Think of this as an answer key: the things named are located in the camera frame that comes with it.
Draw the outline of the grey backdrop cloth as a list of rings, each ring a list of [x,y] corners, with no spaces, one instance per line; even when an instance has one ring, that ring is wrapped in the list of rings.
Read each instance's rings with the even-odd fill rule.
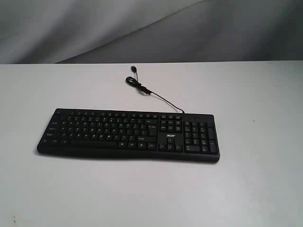
[[[0,62],[303,58],[300,0],[3,0]]]

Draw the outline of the black acer keyboard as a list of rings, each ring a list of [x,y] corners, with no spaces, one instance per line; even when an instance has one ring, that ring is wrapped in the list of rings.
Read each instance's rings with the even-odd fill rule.
[[[41,154],[218,162],[211,114],[56,109]]]

